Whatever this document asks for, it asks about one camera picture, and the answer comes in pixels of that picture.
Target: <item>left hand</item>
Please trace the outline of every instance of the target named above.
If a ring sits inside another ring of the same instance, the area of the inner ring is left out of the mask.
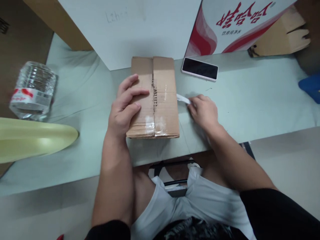
[[[149,94],[148,89],[131,88],[132,84],[137,80],[138,75],[134,74],[127,77],[119,86],[117,98],[111,106],[107,130],[107,133],[110,133],[112,137],[125,138],[132,117],[139,112],[140,103],[129,104],[133,96]]]

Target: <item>blue object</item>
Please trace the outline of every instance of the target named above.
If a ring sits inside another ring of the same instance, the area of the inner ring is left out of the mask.
[[[320,73],[302,79],[299,82],[299,87],[309,94],[317,104],[320,104]]]

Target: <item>smartphone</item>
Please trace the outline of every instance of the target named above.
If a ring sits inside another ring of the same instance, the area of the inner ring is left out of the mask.
[[[215,82],[218,77],[218,66],[186,57],[181,72]]]

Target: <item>plastic water bottle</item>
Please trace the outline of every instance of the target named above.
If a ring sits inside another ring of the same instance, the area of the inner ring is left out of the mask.
[[[56,74],[46,65],[26,62],[9,108],[20,119],[42,121],[49,112],[56,80]]]

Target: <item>light green table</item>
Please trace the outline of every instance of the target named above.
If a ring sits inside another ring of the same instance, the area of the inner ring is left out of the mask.
[[[306,75],[293,56],[251,59],[247,52],[235,52],[200,59],[219,66],[217,82],[182,74],[182,60],[176,60],[177,93],[214,100],[220,123],[238,142],[320,125],[320,106],[299,89]],[[0,180],[0,196],[99,174],[111,103],[130,69],[110,72],[95,52],[72,52],[57,35],[47,64],[59,75],[49,122],[73,126],[80,137],[61,152],[16,162]],[[134,165],[208,148],[185,105],[178,108],[180,138],[128,140]]]

